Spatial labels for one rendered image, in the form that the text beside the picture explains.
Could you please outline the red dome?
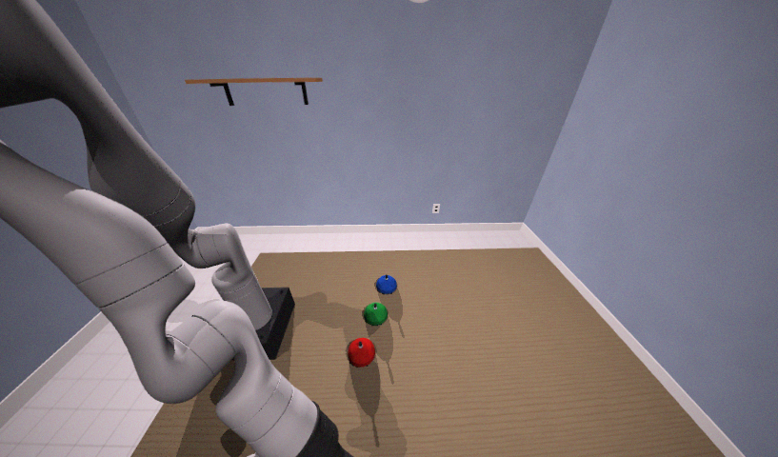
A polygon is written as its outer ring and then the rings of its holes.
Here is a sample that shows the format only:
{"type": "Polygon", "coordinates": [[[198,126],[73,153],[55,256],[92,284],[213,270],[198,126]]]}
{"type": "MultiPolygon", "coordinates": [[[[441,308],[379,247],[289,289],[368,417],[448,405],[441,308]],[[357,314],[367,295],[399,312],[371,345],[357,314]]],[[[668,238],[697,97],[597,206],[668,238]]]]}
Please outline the red dome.
{"type": "Polygon", "coordinates": [[[349,346],[349,361],[357,368],[368,366],[368,364],[372,362],[374,356],[374,345],[367,338],[358,338],[349,346]]]}

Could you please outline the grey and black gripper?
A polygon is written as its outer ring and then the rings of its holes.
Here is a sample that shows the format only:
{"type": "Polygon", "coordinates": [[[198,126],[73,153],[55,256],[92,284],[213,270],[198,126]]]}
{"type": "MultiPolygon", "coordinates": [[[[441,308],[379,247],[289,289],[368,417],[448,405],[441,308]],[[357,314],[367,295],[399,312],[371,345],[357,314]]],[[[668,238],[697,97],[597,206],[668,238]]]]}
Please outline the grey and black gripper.
{"type": "Polygon", "coordinates": [[[261,438],[247,442],[248,457],[353,457],[338,443],[338,429],[302,391],[292,386],[285,411],[261,438]]]}

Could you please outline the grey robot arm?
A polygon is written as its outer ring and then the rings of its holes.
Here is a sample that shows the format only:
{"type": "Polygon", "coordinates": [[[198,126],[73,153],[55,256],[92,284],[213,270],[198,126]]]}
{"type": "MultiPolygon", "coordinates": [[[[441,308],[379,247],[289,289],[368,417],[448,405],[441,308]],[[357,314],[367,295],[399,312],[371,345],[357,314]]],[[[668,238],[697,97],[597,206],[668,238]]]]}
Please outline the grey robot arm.
{"type": "Polygon", "coordinates": [[[216,415],[246,442],[261,438],[288,406],[292,385],[256,334],[272,310],[236,229],[189,229],[193,194],[48,14],[36,0],[0,0],[0,109],[51,98],[81,124],[91,190],[0,140],[0,218],[110,320],[153,399],[192,399],[234,358],[216,415]],[[168,318],[195,287],[177,255],[194,268],[224,264],[211,277],[223,301],[166,337],[168,318]]]}

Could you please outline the green dome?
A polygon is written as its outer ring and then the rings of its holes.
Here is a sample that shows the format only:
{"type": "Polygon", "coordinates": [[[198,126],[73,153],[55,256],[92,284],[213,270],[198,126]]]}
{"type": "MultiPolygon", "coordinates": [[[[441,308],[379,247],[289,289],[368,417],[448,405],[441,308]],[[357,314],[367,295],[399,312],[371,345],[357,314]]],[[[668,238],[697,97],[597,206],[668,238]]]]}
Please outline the green dome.
{"type": "Polygon", "coordinates": [[[371,303],[365,309],[364,318],[372,326],[382,325],[388,319],[388,312],[384,305],[371,303]]]}

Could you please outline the blue dome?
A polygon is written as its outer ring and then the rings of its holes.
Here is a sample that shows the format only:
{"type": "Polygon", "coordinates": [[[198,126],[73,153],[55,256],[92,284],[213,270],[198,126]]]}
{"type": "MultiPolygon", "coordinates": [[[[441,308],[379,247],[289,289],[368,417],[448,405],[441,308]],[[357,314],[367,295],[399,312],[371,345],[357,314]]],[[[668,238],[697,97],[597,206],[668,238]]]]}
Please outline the blue dome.
{"type": "Polygon", "coordinates": [[[383,294],[392,294],[396,290],[397,284],[393,277],[386,274],[377,280],[376,287],[383,294]]]}

